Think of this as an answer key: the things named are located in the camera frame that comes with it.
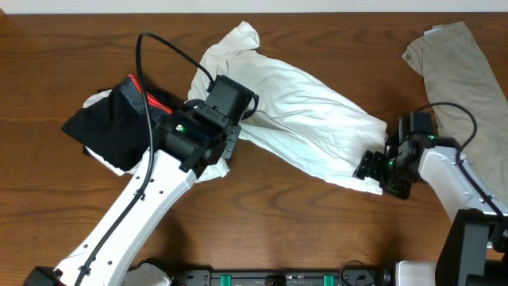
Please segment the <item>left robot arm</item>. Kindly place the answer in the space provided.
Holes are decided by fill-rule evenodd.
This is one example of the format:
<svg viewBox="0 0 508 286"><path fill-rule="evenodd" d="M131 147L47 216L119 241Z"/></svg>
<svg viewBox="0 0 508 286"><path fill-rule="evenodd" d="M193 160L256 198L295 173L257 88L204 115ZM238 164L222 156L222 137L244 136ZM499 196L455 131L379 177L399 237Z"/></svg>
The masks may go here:
<svg viewBox="0 0 508 286"><path fill-rule="evenodd" d="M250 116L243 106L200 102L163 116L156 147L83 243L56 267L37 266L26 285L171 285L172 277L150 262L133 259L172 205L205 169L229 158Z"/></svg>

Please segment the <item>white printed t-shirt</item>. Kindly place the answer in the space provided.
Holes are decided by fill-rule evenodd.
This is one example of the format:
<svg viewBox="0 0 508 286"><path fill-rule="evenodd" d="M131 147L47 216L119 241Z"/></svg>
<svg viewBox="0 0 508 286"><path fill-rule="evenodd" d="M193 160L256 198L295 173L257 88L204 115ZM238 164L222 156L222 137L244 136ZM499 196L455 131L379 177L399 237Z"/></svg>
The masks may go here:
<svg viewBox="0 0 508 286"><path fill-rule="evenodd" d="M379 195L373 179L353 172L365 151L382 151L387 124L311 74L259 54L258 32L246 21L203 54L211 76L225 75L259 95L241 122L240 138L330 184Z"/></svg>

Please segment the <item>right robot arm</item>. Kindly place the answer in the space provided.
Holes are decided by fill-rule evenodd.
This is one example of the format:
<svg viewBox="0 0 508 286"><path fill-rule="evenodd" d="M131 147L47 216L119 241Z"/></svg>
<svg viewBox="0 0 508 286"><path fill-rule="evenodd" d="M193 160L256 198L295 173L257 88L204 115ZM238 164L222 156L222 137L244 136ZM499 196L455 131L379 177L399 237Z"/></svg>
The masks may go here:
<svg viewBox="0 0 508 286"><path fill-rule="evenodd" d="M507 253L507 208L473 173L454 139L413 135L385 153L367 151L353 175L400 199L408 199L412 184L426 182L452 222L437 261L398 262L394 285L507 283L507 259L487 259L489 249Z"/></svg>

